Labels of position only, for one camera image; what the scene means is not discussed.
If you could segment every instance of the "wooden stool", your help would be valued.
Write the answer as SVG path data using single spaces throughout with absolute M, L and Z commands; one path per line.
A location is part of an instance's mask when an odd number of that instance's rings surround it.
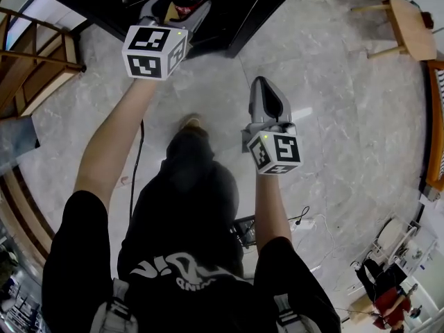
M 386 11 L 398 43 L 397 47 L 369 54 L 368 59 L 394 52 L 409 53 L 418 62 L 436 59 L 435 39 L 432 32 L 425 27 L 421 11 L 416 6 L 405 0 L 388 0 L 382 5 L 352 9 L 355 12 L 368 10 Z

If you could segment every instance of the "marble floor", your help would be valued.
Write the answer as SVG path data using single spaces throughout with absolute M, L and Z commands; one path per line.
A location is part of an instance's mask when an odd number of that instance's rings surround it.
M 287 0 L 234 59 L 212 54 L 184 61 L 163 83 L 145 116 L 146 138 L 136 196 L 157 173 L 178 120 L 205 117 L 216 158 L 234 174 L 238 217 L 254 211 L 255 169 L 241 153 L 240 130 L 249 122 L 249 84 L 270 78 L 297 120 L 305 165 L 281 177 L 287 216 L 309 205 L 316 229 L 295 232 L 298 254 L 337 307 L 346 307 L 356 282 L 349 264 L 385 219 L 412 219 L 425 140 L 425 97 L 420 65 L 407 55 L 368 60 L 367 51 L 395 46 L 384 13 L 352 13 L 381 0 Z M 31 192 L 54 230 L 72 193 L 88 140 L 125 92 L 131 79 L 122 43 L 93 26 L 81 35 L 87 71 L 61 87 L 33 115 L 41 147 L 19 158 Z M 112 270 L 128 225 L 130 179 L 138 139 L 110 207 Z M 334 243 L 324 223 L 334 238 Z

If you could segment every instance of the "red clothing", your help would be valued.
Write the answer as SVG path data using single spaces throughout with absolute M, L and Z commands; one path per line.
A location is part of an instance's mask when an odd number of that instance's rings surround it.
M 392 306 L 395 304 L 398 297 L 399 297 L 399 295 L 396 291 L 396 288 L 392 287 L 386 293 L 381 295 L 373 304 L 377 308 L 377 310 L 380 312 L 380 314 L 383 315 L 387 309 L 392 308 Z M 403 311 L 408 312 L 408 311 L 410 311 L 410 308 L 411 308 L 410 299 L 405 298 L 395 308 L 395 311 L 393 311 L 386 318 L 384 318 L 384 321 L 386 321 L 390 326 L 394 326 L 397 322 L 404 320 Z M 384 329 L 384 322 L 380 318 L 378 318 L 373 324 L 378 328 Z

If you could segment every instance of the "hand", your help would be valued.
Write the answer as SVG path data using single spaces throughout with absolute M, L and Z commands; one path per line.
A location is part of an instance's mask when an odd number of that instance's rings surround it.
M 391 308 L 389 308 L 389 309 L 387 309 L 383 314 L 382 314 L 382 316 L 384 317 L 384 318 L 386 318 L 387 316 L 389 316 L 390 314 L 392 314 L 393 313 L 393 310 L 391 309 Z

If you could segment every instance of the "electrical outlet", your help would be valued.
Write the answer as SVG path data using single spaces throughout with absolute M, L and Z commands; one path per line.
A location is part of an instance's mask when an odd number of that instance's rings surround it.
M 297 219 L 291 219 L 290 222 L 290 229 L 292 232 L 295 230 L 311 230 L 314 226 L 314 220 L 313 219 L 302 219 L 300 222 L 300 225 L 296 225 Z

